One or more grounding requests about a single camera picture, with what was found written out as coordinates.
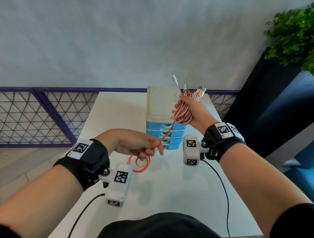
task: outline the green plant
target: green plant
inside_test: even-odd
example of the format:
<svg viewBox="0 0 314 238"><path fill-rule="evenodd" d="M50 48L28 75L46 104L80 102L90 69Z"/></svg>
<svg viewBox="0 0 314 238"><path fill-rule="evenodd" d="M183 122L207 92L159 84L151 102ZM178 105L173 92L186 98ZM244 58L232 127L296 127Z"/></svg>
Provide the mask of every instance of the green plant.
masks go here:
<svg viewBox="0 0 314 238"><path fill-rule="evenodd" d="M277 13L270 29L265 59L279 58L281 64L302 63L302 70L314 75L314 3L305 9Z"/></svg>

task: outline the white cable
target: white cable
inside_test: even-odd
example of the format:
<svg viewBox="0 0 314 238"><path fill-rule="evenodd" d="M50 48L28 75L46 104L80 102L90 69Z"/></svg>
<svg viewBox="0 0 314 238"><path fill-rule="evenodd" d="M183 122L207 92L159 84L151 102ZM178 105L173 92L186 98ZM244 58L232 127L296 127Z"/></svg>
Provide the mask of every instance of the white cable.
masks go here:
<svg viewBox="0 0 314 238"><path fill-rule="evenodd" d="M176 82L176 84L178 85L178 82L176 80L176 77L173 75L172 76L173 80ZM206 91L206 88L202 87L201 89L196 90L194 93L191 93L191 98L193 98L194 100L198 101L201 99L201 97L204 95ZM188 96L188 91L184 92L184 96ZM179 109L176 110L177 113L175 113L173 115L173 117L171 119L175 119L177 114L180 113L180 111L185 107L186 103L182 102L179 105ZM180 116L177 119L178 123L181 123L181 125L187 125L190 123L190 121L192 120L193 116L191 111L189 111L189 106L187 105L187 107L184 109L184 111L180 114Z"/></svg>

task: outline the red cable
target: red cable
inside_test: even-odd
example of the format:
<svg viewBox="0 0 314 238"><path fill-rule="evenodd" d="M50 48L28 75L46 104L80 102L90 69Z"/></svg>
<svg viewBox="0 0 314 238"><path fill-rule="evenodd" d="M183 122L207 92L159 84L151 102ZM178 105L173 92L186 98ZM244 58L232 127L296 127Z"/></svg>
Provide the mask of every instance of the red cable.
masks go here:
<svg viewBox="0 0 314 238"><path fill-rule="evenodd" d="M190 92L188 89L185 89L185 90L183 91L183 95L184 95L185 92L188 92L188 96L189 96L189 97L192 96L191 92ZM164 138L169 134L169 132L172 130L173 125L174 125L175 122L178 120L178 118L179 118L179 116L182 114L182 112L184 112L184 110L186 109L187 106L188 106L188 105L185 104L184 108L182 108L182 110L178 113L178 111L180 110L180 106L179 106L179 107L177 108L177 110L174 112L173 115L176 116L176 118L174 119L173 124L171 125L170 129L168 130L168 132L167 132L167 133L164 135L164 137L160 140L158 146L161 144L161 142L163 141L163 139L164 139ZM186 121L188 121L188 120L190 119L190 117L192 116L192 114L190 114L190 115L189 115L189 114L190 114L190 108L188 109L187 114L186 114L182 119L185 119L187 116L189 116L189 117L188 117L185 121L183 121L183 122L181 122L181 123L184 123L184 122L186 122ZM129 158L129 160L127 161L128 164L131 163L132 157L133 157L133 155L131 155L130 158ZM142 169L140 169L140 170L133 170L133 172L135 172L135 173L142 173L142 172L144 172L144 171L147 169L147 167L150 165L150 157L148 156L148 159L146 159L146 160L147 160L147 164L145 164L145 165L143 165L143 166L139 166L139 165L138 165L138 162L137 162L138 159L139 159L139 157L136 158L135 164L136 164L139 168L142 168Z"/></svg>

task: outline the left hand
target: left hand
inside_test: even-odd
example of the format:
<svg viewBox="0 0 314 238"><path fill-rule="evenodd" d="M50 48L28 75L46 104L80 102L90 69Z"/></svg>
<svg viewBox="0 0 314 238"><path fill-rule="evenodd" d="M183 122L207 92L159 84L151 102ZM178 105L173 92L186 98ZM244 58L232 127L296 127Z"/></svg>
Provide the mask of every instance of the left hand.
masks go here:
<svg viewBox="0 0 314 238"><path fill-rule="evenodd" d="M110 129L96 136L95 139L107 148L108 155L116 151L121 154L135 155L143 160L148 156L154 156L156 147L161 155L164 154L164 147L160 140L143 132Z"/></svg>

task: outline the white table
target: white table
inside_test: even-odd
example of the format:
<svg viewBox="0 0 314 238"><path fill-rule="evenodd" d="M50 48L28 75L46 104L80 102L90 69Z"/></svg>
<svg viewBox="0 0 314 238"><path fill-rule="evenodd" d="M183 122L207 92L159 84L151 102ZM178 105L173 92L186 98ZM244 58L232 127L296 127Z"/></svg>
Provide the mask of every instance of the white table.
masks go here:
<svg viewBox="0 0 314 238"><path fill-rule="evenodd" d="M202 98L207 109L220 120L208 95ZM111 128L126 128L145 132L146 93L100 92L80 135L93 138ZM185 134L202 135L187 126ZM127 155L113 152L110 164L126 163ZM229 229L231 236L261 235L251 213L229 183L216 161L211 165L220 174L230 201ZM72 225L87 203L106 190L102 183L89 188L62 220L50 238L67 237ZM197 167L183 164L182 145L178 150L165 150L164 156L155 155L148 169L133 173L122 208L104 203L97 198L84 212L72 237L96 238L111 222L126 219L142 219L160 212L179 212L191 215L209 226L222 237L227 237L227 200L221 182L212 169L203 162Z"/></svg>

